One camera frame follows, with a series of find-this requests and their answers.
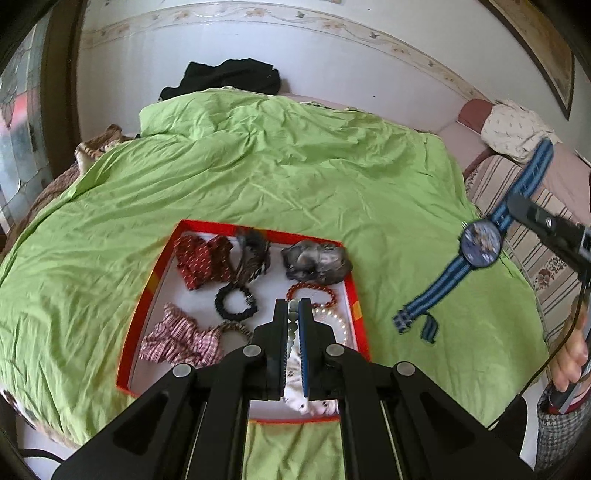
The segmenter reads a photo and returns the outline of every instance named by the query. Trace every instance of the watch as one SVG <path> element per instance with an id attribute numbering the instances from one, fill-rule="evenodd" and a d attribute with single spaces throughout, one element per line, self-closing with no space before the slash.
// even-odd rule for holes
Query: watch
<path id="1" fill-rule="evenodd" d="M 460 251 L 456 258 L 446 267 L 439 278 L 431 286 L 407 303 L 393 318 L 394 326 L 399 333 L 406 332 L 416 318 L 428 313 L 450 293 L 468 273 L 478 268 L 487 268 L 494 264 L 500 254 L 507 230 L 513 222 L 509 214 L 507 198 L 514 193 L 531 197 L 540 185 L 548 165 L 554 156 L 554 147 L 548 138 L 537 145 L 534 156 L 517 177 L 505 194 L 502 202 L 486 218 L 476 220 L 465 226 L 460 235 Z M 439 330 L 437 320 L 428 314 L 427 323 L 421 337 L 434 343 Z"/>

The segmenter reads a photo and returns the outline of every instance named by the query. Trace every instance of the brown blanket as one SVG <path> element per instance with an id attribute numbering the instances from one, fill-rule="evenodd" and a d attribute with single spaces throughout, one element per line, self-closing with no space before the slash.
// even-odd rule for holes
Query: brown blanket
<path id="1" fill-rule="evenodd" d="M 58 178 L 53 180 L 41 192 L 39 197 L 37 197 L 37 200 L 35 200 L 31 206 L 26 217 L 14 225 L 10 232 L 8 232 L 6 244 L 0 254 L 0 262 L 2 262 L 6 254 L 10 252 L 10 249 L 14 246 L 23 230 L 44 207 L 64 193 L 80 175 L 84 175 L 102 154 L 106 153 L 114 146 L 129 140 L 132 140 L 132 138 L 124 136 L 119 125 L 111 125 L 103 134 L 78 145 L 74 152 L 76 163 Z"/>

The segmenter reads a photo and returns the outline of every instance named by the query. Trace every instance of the picture frame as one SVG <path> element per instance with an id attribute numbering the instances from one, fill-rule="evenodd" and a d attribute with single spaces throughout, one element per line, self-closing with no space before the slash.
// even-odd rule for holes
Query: picture frame
<path id="1" fill-rule="evenodd" d="M 548 83 L 568 120 L 574 94 L 574 53 L 530 0 L 479 0 L 519 41 Z"/>

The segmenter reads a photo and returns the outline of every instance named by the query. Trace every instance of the green duvet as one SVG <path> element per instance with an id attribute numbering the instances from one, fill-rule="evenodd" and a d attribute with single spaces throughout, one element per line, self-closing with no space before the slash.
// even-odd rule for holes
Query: green duvet
<path id="1" fill-rule="evenodd" d="M 372 359 L 409 360 L 480 421 L 544 361 L 535 296 L 505 257 L 471 273 L 399 335 L 392 316 L 457 254 L 476 218 L 441 139 L 358 111 L 208 90 L 146 107 L 142 138 L 105 154 L 45 208 L 0 269 L 0 383 L 82 444 L 132 401 L 122 344 L 182 218 L 340 240 L 354 264 Z M 252 424 L 249 479 L 343 478 L 336 423 Z"/>

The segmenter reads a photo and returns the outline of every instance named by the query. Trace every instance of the red bead bracelet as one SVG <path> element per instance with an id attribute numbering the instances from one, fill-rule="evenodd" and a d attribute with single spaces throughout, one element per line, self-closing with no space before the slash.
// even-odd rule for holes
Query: red bead bracelet
<path id="1" fill-rule="evenodd" d="M 332 291 L 330 288 L 328 288 L 324 285 L 318 285 L 316 283 L 305 282 L 305 281 L 301 281 L 299 283 L 296 283 L 295 285 L 292 285 L 290 287 L 290 289 L 287 291 L 287 295 L 285 297 L 287 298 L 287 300 L 292 300 L 294 293 L 298 290 L 301 290 L 302 288 L 309 288 L 311 290 L 320 290 L 320 291 L 326 292 L 328 295 L 330 295 L 329 302 L 324 303 L 324 304 L 313 303 L 312 304 L 313 309 L 317 309 L 321 305 L 324 305 L 325 308 L 329 309 L 329 308 L 332 308 L 336 305 L 336 293 L 334 293 L 334 291 Z"/>

